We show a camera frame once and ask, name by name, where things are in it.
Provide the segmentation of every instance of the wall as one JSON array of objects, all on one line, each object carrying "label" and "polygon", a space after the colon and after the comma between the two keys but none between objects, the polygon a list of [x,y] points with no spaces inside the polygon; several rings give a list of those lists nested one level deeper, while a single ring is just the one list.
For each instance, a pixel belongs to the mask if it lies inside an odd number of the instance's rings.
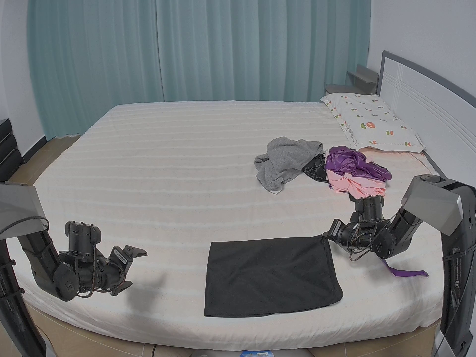
[{"label": "wall", "polygon": [[0,0],[0,119],[10,118],[24,155],[43,136],[27,52],[28,0]]},{"label": "wall", "polygon": [[475,15],[476,0],[372,0],[367,66],[387,50],[476,96]]}]

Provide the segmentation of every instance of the curtain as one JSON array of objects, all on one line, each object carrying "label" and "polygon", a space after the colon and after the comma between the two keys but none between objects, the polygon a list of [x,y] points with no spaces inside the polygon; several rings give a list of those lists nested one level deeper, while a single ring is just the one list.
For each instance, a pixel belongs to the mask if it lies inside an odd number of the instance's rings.
[{"label": "curtain", "polygon": [[155,0],[30,0],[28,53],[47,139],[117,104],[163,101]]},{"label": "curtain", "polygon": [[366,65],[370,0],[30,0],[30,71],[47,138],[117,104],[318,101]]},{"label": "curtain", "polygon": [[164,99],[318,101],[366,65],[370,0],[157,0]]}]

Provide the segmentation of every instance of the pink garment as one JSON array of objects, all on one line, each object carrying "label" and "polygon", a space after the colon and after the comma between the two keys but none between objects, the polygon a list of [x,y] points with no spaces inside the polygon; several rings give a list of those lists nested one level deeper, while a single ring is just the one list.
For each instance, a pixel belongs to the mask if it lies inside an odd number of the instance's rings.
[{"label": "pink garment", "polygon": [[349,192],[356,199],[362,197],[385,195],[385,182],[367,177],[356,177],[350,173],[338,175],[332,170],[327,170],[327,179],[336,192]]}]

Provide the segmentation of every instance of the mattress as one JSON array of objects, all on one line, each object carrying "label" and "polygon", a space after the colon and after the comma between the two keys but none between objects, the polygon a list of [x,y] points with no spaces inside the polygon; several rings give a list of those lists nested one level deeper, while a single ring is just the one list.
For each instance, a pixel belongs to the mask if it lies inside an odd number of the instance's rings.
[{"label": "mattress", "polygon": [[[353,203],[305,174],[278,195],[258,182],[253,160],[273,138],[349,145],[322,103],[138,103],[111,109],[39,177],[36,185],[57,250],[67,221],[94,223],[98,249],[140,247],[133,286],[116,297],[95,293],[63,302],[40,290],[16,240],[15,271],[33,306],[75,326],[137,342],[188,348],[310,348],[395,335],[441,315],[443,265],[438,231],[420,226],[409,249],[388,260],[426,277],[394,277],[368,254],[351,262],[331,244],[342,301],[325,308],[258,318],[206,318],[204,292],[212,241],[314,236]],[[434,173],[420,154],[366,155],[392,172],[384,215],[400,206],[412,176]]]}]

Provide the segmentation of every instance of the gray garment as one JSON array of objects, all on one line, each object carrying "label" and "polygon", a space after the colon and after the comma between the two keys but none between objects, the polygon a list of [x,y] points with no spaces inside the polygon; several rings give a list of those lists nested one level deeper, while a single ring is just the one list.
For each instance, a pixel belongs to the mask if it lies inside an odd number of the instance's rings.
[{"label": "gray garment", "polygon": [[282,136],[271,140],[266,149],[267,153],[255,158],[256,177],[266,190],[277,194],[282,190],[281,184],[294,179],[307,163],[322,153],[322,143]]}]

